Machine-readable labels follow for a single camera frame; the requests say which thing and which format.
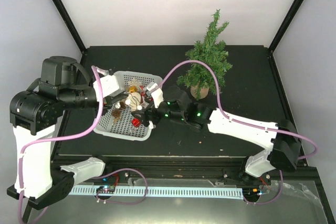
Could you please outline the white plastic basket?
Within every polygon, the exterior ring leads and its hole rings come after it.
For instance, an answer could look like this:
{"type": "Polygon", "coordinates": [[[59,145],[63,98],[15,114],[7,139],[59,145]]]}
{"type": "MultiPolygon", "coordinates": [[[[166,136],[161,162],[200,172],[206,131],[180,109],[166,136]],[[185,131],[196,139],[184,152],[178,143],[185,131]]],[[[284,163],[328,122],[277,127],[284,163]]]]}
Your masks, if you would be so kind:
{"type": "MultiPolygon", "coordinates": [[[[156,76],[149,73],[140,73],[132,71],[117,71],[114,73],[120,86],[126,88],[131,83],[142,84],[147,86],[151,82],[157,84],[162,82],[160,76],[156,76]]],[[[113,106],[109,109],[105,115],[101,116],[99,123],[94,128],[94,132],[103,136],[119,138],[129,141],[145,141],[151,135],[151,129],[140,125],[134,127],[132,120],[134,117],[131,114],[129,108],[121,111],[120,118],[118,120],[112,115],[112,111],[115,109],[113,106]]]]}

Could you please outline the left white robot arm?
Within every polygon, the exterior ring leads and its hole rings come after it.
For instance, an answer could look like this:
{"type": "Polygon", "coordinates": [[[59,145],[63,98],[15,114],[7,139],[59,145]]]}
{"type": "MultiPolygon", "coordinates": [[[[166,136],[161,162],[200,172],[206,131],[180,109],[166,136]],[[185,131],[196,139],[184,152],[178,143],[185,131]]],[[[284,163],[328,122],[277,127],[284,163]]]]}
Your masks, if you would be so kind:
{"type": "Polygon", "coordinates": [[[102,157],[51,168],[51,143],[58,119],[66,110],[93,108],[97,115],[124,97],[121,79],[111,70],[94,68],[91,78],[76,59],[52,56],[41,76],[10,102],[10,122],[17,146],[17,178],[7,194],[28,199],[42,210],[63,200],[73,186],[91,178],[108,181],[111,166],[102,157]]]}

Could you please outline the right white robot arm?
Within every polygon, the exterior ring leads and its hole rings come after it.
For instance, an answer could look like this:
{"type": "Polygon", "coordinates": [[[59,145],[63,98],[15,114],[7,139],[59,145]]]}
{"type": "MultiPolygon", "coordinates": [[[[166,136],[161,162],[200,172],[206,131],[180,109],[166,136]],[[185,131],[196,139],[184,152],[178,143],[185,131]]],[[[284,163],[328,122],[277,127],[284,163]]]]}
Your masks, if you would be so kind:
{"type": "Polygon", "coordinates": [[[283,172],[297,169],[301,142],[289,121],[262,122],[223,114],[219,108],[193,101],[177,86],[165,91],[148,90],[145,101],[148,103],[146,107],[137,106],[132,112],[135,126],[156,127],[162,119],[170,119],[197,130],[206,126],[210,133],[232,136],[263,148],[258,154],[246,157],[240,170],[229,174],[230,179],[251,184],[275,169],[283,172]]]}

